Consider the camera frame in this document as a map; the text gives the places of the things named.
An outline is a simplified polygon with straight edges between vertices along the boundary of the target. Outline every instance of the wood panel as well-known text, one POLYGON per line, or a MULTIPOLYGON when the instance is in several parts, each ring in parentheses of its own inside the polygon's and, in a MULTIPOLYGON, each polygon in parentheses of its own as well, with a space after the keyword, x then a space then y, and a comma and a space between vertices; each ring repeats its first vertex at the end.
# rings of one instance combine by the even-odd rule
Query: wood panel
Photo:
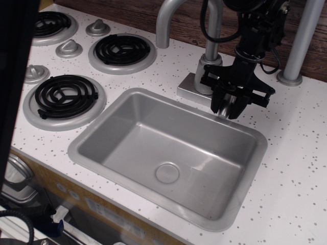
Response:
MULTIPOLYGON (((101 18, 113 20, 131 27, 155 33, 156 17, 164 0, 55 0, 55 3, 76 9, 101 18)), ((177 9, 171 24, 171 38, 193 45, 205 47, 205 38, 200 31, 199 15, 202 0, 188 0, 177 9)), ((285 67, 298 24, 304 9, 305 0, 291 0, 291 12, 285 26, 286 37, 277 48, 285 67)), ((237 29, 235 12, 224 8, 222 36, 228 36, 237 29)), ((327 3, 320 16, 316 32, 303 63, 301 74, 327 82, 327 3)), ((238 41, 220 45, 219 52, 234 56, 238 41)), ((265 64, 274 66, 276 61, 271 54, 265 64)))
POLYGON ((18 152, 11 150, 11 153, 18 156, 21 160, 23 160, 33 171, 35 181, 38 185, 42 186, 44 189, 52 192, 53 194, 59 196, 60 198, 66 200, 67 202, 75 205, 79 209, 87 212, 88 214, 92 215, 93 217, 97 218, 98 220, 102 221, 103 223, 111 226, 115 230, 119 231, 121 234, 126 235, 127 237, 131 238, 132 240, 136 241, 140 245, 153 245, 153 240, 156 239, 158 241, 163 242, 164 244, 171 244, 171 245, 184 245, 181 241, 173 238, 172 236, 168 235, 167 233, 153 227, 152 225, 144 222, 143 220, 131 215, 130 213, 124 211, 123 209, 115 206, 114 204, 104 200, 103 198, 95 195, 94 193, 82 188, 80 185, 73 183, 72 181, 60 176, 53 171, 41 166, 40 164, 36 163, 35 161, 31 160, 29 157, 19 154, 18 152), (60 183, 67 189, 67 192, 63 192, 57 188, 56 183, 60 183), (78 194, 81 198, 80 200, 74 199, 69 193, 68 190, 73 190, 76 194, 78 194), (88 204, 85 198, 91 199, 92 201, 104 206, 105 208, 115 212, 120 217, 128 220, 132 224, 140 227, 145 231, 144 239, 134 235, 133 233, 125 230, 123 227, 115 224, 114 222, 104 218, 103 216, 99 215, 97 212, 94 212, 88 207, 88 204))
POLYGON ((41 0, 39 5, 39 10, 42 10, 46 8, 47 6, 50 6, 53 4, 53 0, 41 0))

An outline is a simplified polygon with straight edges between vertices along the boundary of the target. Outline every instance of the electric stove burner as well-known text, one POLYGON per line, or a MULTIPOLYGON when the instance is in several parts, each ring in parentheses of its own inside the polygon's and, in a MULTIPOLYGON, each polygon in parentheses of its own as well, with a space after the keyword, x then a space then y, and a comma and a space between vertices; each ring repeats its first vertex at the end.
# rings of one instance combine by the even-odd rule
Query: electric stove burner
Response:
POLYGON ((116 34, 94 43, 88 53, 90 64, 113 75, 132 74, 149 67, 156 58, 154 45, 133 34, 116 34))
POLYGON ((60 12, 39 12, 34 25, 33 46, 60 43, 71 38, 77 31, 77 23, 68 14, 60 12))
POLYGON ((69 28, 71 20, 59 12, 40 12, 34 26, 34 37, 44 37, 59 32, 62 28, 69 28))
POLYGON ((110 35, 98 42, 95 52, 106 65, 130 65, 147 57, 150 47, 138 37, 110 35))
POLYGON ((29 123, 47 131, 65 131, 95 119, 106 103, 95 80, 76 75, 51 77, 26 96, 23 111, 29 123))
POLYGON ((98 93, 93 84, 85 78, 73 75, 52 77, 35 91, 36 103, 42 108, 38 110, 42 119, 78 115, 90 108, 97 99, 98 93), (74 95, 66 95, 64 92, 68 90, 74 91, 74 95))

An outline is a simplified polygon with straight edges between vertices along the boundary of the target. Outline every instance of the sink rim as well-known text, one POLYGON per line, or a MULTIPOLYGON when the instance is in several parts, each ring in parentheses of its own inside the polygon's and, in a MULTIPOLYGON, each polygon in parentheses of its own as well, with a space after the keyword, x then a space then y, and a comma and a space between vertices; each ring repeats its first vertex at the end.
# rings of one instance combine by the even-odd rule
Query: sink rim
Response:
POLYGON ((233 222, 235 221, 235 218, 241 208, 241 205, 248 193, 248 190, 254 180, 254 176, 256 172, 259 169, 259 166, 261 164, 262 158, 265 154, 265 151, 267 149, 268 143, 266 138, 263 134, 261 134, 259 131, 248 128, 243 125, 239 125, 235 122, 228 121, 222 118, 219 118, 215 115, 212 115, 210 113, 201 111, 199 109, 193 108, 191 106, 182 104, 180 102, 174 101, 172 99, 166 98, 162 95, 150 92, 143 88, 131 88, 126 91, 124 91, 117 100, 115 100, 98 118, 96 118, 74 141, 69 145, 68 147, 68 156, 70 159, 72 159, 75 163, 88 168, 89 170, 102 175, 104 178, 111 180, 131 191, 133 191, 135 194, 140 195, 144 197, 146 200, 149 200, 150 202, 153 202, 162 208, 165 208, 166 210, 169 210, 170 212, 174 213, 175 215, 178 215, 184 219, 186 219, 188 222, 191 222, 204 230, 218 232, 225 230, 229 228, 233 222), (238 130, 242 133, 246 133, 251 137, 254 137, 256 139, 256 147, 255 147, 255 153, 253 154, 251 166, 245 167, 244 172, 242 176, 240 177, 238 184, 236 185, 236 188, 232 194, 232 197, 230 198, 229 203, 226 206, 226 209, 222 216, 217 220, 210 220, 207 219, 200 214, 195 213, 194 211, 184 207, 183 205, 168 199, 167 197, 150 190, 148 187, 137 183, 134 180, 129 179, 128 177, 123 176, 122 174, 115 172, 112 169, 109 169, 81 154, 79 154, 78 149, 80 145, 87 140, 87 138, 92 135, 94 131, 97 130, 97 128, 104 123, 106 118, 109 118, 130 96, 133 96, 135 94, 142 94, 147 97, 150 97, 155 100, 159 100, 160 102, 163 102, 165 104, 168 104, 169 106, 177 107, 178 109, 182 109, 186 112, 204 117, 205 119, 211 120, 214 123, 221 124, 226 127, 231 127, 234 130, 238 130), (145 193, 151 193, 151 199, 145 194, 145 193))

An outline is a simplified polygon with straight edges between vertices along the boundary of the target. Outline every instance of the sink drain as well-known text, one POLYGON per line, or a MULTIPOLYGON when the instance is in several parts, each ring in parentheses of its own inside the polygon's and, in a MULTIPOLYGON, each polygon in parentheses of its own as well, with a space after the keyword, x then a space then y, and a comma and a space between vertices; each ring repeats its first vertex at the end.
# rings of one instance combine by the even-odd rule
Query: sink drain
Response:
POLYGON ((165 163, 157 169, 155 175, 160 182, 170 184, 178 179, 179 171, 172 163, 165 163))

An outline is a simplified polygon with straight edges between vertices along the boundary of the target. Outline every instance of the faucet spout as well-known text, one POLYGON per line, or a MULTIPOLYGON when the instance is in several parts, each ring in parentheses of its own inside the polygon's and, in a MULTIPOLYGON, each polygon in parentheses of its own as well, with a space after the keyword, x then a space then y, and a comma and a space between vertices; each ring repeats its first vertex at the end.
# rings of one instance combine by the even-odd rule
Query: faucet spout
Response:
MULTIPOLYGON (((173 14, 178 9, 178 7, 186 2, 187 0, 165 0, 162 4, 156 23, 156 46, 158 48, 168 48, 169 46, 169 34, 170 34, 170 22, 172 20, 173 14)), ((219 38, 221 23, 222 23, 222 13, 223 4, 222 0, 209 0, 209 24, 208 24, 208 34, 211 37, 219 38)), ((218 58, 218 44, 211 41, 206 43, 205 60, 215 61, 218 58)))

